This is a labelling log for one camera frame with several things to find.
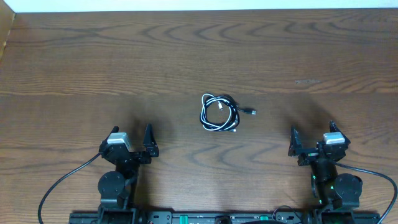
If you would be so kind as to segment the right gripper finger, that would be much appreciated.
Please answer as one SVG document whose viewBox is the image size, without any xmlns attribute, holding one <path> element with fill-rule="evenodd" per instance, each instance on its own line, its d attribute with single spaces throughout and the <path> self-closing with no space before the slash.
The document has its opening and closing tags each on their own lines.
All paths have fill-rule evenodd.
<svg viewBox="0 0 398 224">
<path fill-rule="evenodd" d="M 301 152 L 302 143 L 300 140 L 299 132 L 294 126 L 292 126 L 288 156 L 298 156 Z"/>
<path fill-rule="evenodd" d="M 331 133 L 340 132 L 340 129 L 333 120 L 329 121 L 329 129 Z"/>
</svg>

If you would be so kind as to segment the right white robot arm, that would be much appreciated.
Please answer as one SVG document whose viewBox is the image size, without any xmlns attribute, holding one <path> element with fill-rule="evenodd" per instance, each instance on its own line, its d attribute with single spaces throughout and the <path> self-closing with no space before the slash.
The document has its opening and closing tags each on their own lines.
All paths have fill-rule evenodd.
<svg viewBox="0 0 398 224">
<path fill-rule="evenodd" d="M 351 141 L 334 121 L 330 131 L 315 147 L 305 148 L 296 128 L 291 128 L 288 155 L 298 159 L 299 166 L 310 166 L 312 189 L 320 205 L 303 214 L 303 223 L 354 223 L 353 209 L 359 207 L 363 182 L 358 176 L 342 173 L 336 163 L 345 157 Z"/>
</svg>

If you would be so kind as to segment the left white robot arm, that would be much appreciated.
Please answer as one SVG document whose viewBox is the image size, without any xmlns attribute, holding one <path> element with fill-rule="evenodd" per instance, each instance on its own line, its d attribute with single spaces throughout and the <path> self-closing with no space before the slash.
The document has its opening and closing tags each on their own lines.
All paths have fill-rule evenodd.
<svg viewBox="0 0 398 224">
<path fill-rule="evenodd" d="M 150 164 L 159 156 L 152 125 L 144 133 L 143 151 L 134 151 L 127 133 L 115 126 L 100 144 L 99 154 L 115 165 L 114 171 L 105 173 L 98 182 L 101 195 L 97 223 L 146 223 L 147 215 L 134 205 L 134 195 L 141 165 Z"/>
</svg>

